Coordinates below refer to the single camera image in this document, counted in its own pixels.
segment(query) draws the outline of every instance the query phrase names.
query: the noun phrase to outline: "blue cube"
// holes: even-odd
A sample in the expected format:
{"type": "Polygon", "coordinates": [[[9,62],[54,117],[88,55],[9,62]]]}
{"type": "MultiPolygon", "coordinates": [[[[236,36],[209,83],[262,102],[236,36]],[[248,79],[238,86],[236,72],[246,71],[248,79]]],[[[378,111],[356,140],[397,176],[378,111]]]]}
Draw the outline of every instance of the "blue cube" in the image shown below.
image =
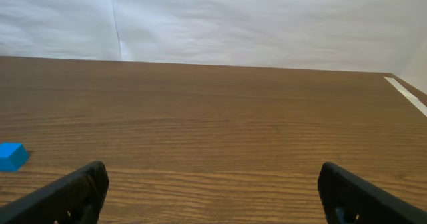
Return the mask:
{"type": "Polygon", "coordinates": [[[20,143],[0,145],[0,171],[18,171],[28,158],[28,152],[20,143]]]}

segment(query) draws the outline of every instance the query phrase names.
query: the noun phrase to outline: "brown wooden surface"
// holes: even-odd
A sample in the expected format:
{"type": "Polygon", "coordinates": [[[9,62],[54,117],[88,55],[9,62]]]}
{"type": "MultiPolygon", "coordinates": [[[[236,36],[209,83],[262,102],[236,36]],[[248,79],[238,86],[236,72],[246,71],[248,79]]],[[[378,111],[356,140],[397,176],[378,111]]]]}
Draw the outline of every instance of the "brown wooden surface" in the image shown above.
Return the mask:
{"type": "Polygon", "coordinates": [[[31,158],[0,205],[102,160],[100,223],[326,223],[332,161],[427,211],[427,117],[383,76],[2,57],[0,141],[31,158]]]}

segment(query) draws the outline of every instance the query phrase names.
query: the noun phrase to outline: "wooden table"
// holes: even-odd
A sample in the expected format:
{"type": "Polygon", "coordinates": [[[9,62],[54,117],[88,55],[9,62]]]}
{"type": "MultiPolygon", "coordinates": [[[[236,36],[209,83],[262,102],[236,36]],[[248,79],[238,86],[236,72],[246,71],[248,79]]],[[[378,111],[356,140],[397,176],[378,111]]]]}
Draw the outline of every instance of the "wooden table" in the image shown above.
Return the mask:
{"type": "Polygon", "coordinates": [[[385,75],[2,57],[0,141],[31,158],[0,205],[102,160],[100,223],[326,223],[332,161],[427,211],[427,117],[385,75]]]}

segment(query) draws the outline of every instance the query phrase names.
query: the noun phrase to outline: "white paper backdrop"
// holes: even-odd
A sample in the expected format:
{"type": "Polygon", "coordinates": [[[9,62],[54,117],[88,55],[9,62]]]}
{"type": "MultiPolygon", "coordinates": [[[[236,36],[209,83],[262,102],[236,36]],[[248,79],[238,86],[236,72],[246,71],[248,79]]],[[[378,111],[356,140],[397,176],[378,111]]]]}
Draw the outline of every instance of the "white paper backdrop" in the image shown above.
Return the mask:
{"type": "Polygon", "coordinates": [[[382,71],[427,92],[426,7],[427,0],[0,0],[0,55],[382,71]]]}

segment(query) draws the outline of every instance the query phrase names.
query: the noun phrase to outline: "white strip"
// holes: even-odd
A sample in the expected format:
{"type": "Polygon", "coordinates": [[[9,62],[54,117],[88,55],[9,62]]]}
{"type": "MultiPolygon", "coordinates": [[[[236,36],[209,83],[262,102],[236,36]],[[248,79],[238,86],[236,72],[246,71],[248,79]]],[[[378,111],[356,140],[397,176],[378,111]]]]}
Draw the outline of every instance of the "white strip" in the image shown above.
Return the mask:
{"type": "Polygon", "coordinates": [[[403,96],[405,96],[418,110],[420,110],[425,116],[427,116],[427,107],[420,101],[416,96],[406,90],[399,82],[394,78],[384,77],[389,83],[391,83],[403,96]]]}

